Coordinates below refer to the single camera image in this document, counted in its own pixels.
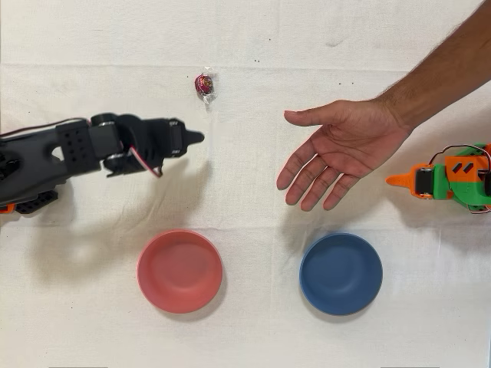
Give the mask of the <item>person's bare hand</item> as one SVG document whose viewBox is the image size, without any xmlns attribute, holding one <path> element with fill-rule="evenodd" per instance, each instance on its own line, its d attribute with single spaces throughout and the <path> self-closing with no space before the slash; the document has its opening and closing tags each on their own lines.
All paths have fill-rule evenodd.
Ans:
<svg viewBox="0 0 491 368">
<path fill-rule="evenodd" d="M 287 205 L 311 211 L 333 209 L 365 176 L 389 160 L 411 129 L 377 100 L 338 100 L 307 110 L 284 112 L 285 120 L 317 130 L 294 151 L 276 186 Z"/>
</svg>

